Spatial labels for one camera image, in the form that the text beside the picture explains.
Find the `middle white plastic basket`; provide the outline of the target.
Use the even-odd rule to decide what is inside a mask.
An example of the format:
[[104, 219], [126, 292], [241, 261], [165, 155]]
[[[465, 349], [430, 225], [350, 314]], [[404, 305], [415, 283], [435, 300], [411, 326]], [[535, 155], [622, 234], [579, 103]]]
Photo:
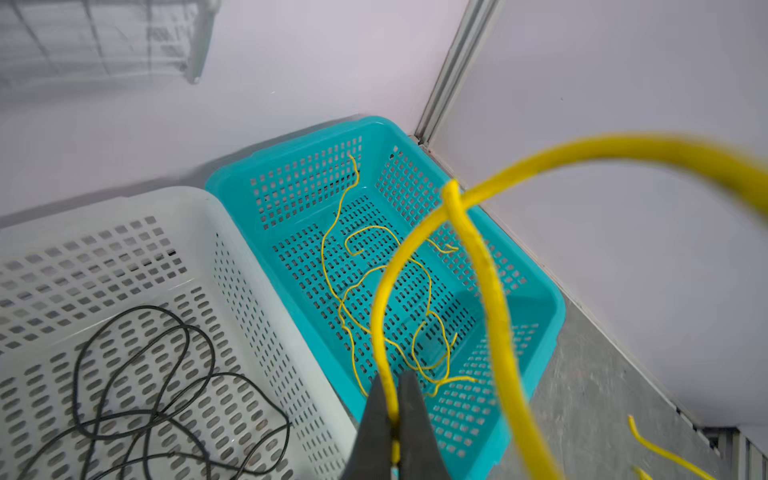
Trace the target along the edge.
[[222, 205], [1, 232], [5, 479], [336, 479], [355, 427]]

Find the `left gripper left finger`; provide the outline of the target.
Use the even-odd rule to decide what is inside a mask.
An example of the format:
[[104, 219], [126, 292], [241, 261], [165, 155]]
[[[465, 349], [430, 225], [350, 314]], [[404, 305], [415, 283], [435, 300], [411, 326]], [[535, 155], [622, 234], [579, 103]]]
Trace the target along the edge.
[[356, 440], [341, 479], [390, 479], [392, 474], [391, 426], [379, 375], [368, 393]]

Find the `aluminium frame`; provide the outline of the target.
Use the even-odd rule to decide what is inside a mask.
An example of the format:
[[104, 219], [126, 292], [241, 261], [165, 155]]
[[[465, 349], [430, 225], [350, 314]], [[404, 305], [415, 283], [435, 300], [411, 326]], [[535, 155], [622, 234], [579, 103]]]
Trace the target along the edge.
[[413, 137], [427, 148], [503, 9], [501, 0], [469, 1]]

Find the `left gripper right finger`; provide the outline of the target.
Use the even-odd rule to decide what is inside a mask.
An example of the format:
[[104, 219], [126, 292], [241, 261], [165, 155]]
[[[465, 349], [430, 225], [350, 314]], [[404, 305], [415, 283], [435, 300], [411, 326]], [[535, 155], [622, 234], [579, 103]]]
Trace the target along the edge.
[[450, 474], [434, 436], [419, 380], [413, 371], [400, 375], [397, 395], [400, 478], [449, 480]]

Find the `teal plastic basket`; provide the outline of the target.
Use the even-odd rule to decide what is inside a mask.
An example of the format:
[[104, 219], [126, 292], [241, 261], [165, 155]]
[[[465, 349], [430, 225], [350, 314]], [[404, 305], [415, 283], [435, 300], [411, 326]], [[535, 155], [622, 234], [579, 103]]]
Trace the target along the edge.
[[[376, 373], [368, 328], [380, 277], [447, 181], [395, 124], [369, 117], [256, 152], [206, 182], [355, 416]], [[443, 224], [398, 276], [384, 334], [393, 373], [419, 377], [456, 479], [485, 478], [510, 441], [485, 317], [468, 254]]]

